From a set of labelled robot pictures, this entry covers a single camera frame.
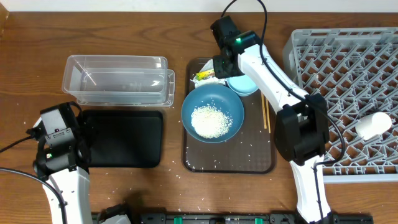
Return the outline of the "light blue small bowl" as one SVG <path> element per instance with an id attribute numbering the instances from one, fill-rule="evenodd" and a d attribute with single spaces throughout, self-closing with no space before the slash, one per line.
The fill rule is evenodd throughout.
<path id="1" fill-rule="evenodd" d="M 239 96 L 249 96 L 259 88 L 247 75 L 226 79 L 228 86 Z"/>

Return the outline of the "white cup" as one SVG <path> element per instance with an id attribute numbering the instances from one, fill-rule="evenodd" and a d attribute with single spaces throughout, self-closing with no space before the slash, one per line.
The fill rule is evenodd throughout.
<path id="1" fill-rule="evenodd" d="M 374 136 L 385 133 L 391 126 L 392 120 L 388 114 L 376 112 L 361 118 L 356 124 L 355 130 L 361 138 L 369 140 Z"/>

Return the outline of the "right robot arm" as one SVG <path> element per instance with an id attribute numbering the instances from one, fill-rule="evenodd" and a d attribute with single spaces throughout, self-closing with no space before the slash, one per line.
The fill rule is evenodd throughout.
<path id="1" fill-rule="evenodd" d="M 216 77 L 247 75 L 266 97 L 276 115 L 274 144 L 293 170 L 298 214 L 305 223 L 323 223 L 331 212 L 320 171 L 329 140 L 325 99 L 296 85 L 263 40 L 238 30 L 231 17 L 219 18 L 210 29 L 221 50 L 213 57 Z"/>

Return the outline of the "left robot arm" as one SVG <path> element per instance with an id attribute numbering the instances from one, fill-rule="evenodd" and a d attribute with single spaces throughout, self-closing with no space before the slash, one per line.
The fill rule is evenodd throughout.
<path id="1" fill-rule="evenodd" d="M 33 168 L 43 182 L 53 223 L 91 223 L 91 152 L 83 125 L 83 111 L 71 101 L 42 110 L 26 131 L 38 141 Z"/>

